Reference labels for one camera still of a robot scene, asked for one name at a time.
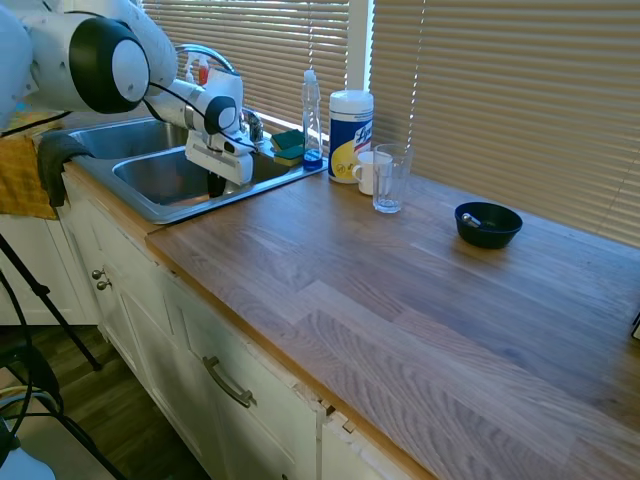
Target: kitchen sink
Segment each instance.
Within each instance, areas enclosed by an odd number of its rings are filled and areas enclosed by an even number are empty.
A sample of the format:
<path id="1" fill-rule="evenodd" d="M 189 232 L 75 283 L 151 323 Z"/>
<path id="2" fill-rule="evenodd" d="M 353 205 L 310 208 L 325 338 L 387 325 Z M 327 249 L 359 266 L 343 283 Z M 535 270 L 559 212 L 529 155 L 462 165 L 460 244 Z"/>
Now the kitchen sink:
<path id="1" fill-rule="evenodd" d="M 188 132 L 155 119 L 142 119 L 66 132 L 95 158 L 74 157 L 94 179 L 145 220 L 169 224 L 325 170 L 286 167 L 273 161 L 271 142 L 258 144 L 253 177 L 246 185 L 224 182 L 187 160 Z"/>
<path id="2" fill-rule="evenodd" d="M 113 160 L 184 146 L 188 133 L 170 123 L 144 119 L 77 130 L 70 136 L 87 147 L 95 158 Z"/>

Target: tripod leg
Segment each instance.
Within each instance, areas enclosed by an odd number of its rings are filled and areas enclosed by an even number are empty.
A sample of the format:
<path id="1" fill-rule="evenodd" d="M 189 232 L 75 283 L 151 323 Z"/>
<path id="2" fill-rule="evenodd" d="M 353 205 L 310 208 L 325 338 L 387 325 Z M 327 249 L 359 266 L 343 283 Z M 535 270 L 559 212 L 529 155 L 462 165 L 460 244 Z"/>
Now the tripod leg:
<path id="1" fill-rule="evenodd" d="M 65 318 L 58 311 L 58 309 L 53 304 L 53 302 L 49 299 L 49 297 L 47 297 L 46 295 L 43 295 L 43 296 L 40 296 L 40 300 L 42 300 L 42 303 L 44 303 L 47 306 L 47 308 L 49 309 L 51 314 L 55 317 L 55 319 L 58 321 L 58 323 L 60 324 L 62 329 L 65 331 L 65 333 L 69 335 L 69 338 L 73 340 L 73 343 L 76 344 L 76 347 L 78 347 L 78 350 L 82 352 L 82 354 L 85 356 L 87 361 L 91 364 L 91 367 L 93 367 L 93 370 L 96 372 L 98 370 L 102 370 L 102 365 L 100 365 L 100 363 L 95 359 L 95 357 L 91 354 L 91 352 L 85 346 L 85 344 L 82 343 L 82 340 L 78 338 L 76 333 L 73 331 L 71 326 L 67 323 Z"/>
<path id="2" fill-rule="evenodd" d="M 42 303 L 44 303 L 45 306 L 49 309 L 49 311 L 54 316 L 54 318 L 58 321 L 60 326 L 64 329 L 65 333 L 69 335 L 69 338 L 73 340 L 73 343 L 76 344 L 78 349 L 82 352 L 82 354 L 85 356 L 87 361 L 91 364 L 93 369 L 95 371 L 102 369 L 102 365 L 98 363 L 98 361 L 94 358 L 94 356 L 91 354 L 89 349 L 87 349 L 84 343 L 82 343 L 82 341 L 78 338 L 78 336 L 71 329 L 71 327 L 69 326 L 67 321 L 64 319 L 60 311 L 56 308 L 56 306 L 47 296 L 49 294 L 49 288 L 38 283 L 38 281 L 31 274 L 27 266 L 24 263 L 22 263 L 22 260 L 20 260 L 20 257 L 18 257 L 18 254 L 14 252 L 14 250 L 11 248 L 11 245 L 7 243 L 7 241 L 4 239 L 4 237 L 1 234 L 0 234 L 0 250 L 2 250 L 2 252 L 9 259 L 9 261 L 15 267 L 15 269 L 18 270 L 20 275 L 22 275 L 22 278 L 24 278 L 24 280 L 27 282 L 31 290 L 33 290 L 33 292 L 38 297 L 40 297 L 40 300 L 42 300 Z"/>

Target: green sponge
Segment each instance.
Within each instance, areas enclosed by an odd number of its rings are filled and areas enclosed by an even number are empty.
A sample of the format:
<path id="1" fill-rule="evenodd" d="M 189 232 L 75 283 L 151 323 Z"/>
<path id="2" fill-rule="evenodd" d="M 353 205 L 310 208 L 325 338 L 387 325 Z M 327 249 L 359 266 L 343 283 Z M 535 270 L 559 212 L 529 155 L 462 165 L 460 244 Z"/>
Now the green sponge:
<path id="1" fill-rule="evenodd" d="M 271 143 L 278 150 L 288 150 L 291 147 L 304 144 L 304 135 L 300 130 L 289 130 L 288 132 L 276 133 L 271 136 Z"/>
<path id="2" fill-rule="evenodd" d="M 273 161 L 287 167 L 293 167 L 302 161 L 303 154 L 304 147 L 302 145 L 296 145 L 295 147 L 276 152 Z"/>

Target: yellow label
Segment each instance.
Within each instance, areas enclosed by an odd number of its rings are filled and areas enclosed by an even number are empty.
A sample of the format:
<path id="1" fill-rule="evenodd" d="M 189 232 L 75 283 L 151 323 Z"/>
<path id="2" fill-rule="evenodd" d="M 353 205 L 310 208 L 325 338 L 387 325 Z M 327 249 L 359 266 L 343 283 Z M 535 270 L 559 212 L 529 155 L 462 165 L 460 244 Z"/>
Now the yellow label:
<path id="1" fill-rule="evenodd" d="M 350 140 L 335 149 L 331 156 L 331 170 L 336 178 L 351 180 L 351 170 L 355 167 L 356 161 L 353 155 L 353 140 Z"/>

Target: lysol wipes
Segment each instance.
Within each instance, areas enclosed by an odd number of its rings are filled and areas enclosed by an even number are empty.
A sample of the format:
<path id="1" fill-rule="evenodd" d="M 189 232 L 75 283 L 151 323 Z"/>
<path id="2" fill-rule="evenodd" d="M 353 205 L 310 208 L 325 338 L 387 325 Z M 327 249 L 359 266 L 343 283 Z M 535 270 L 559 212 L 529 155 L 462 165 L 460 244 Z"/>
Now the lysol wipes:
<path id="1" fill-rule="evenodd" d="M 364 90 L 342 90 L 329 98 L 329 178 L 357 183 L 351 170 L 358 154 L 371 149 L 373 95 Z"/>

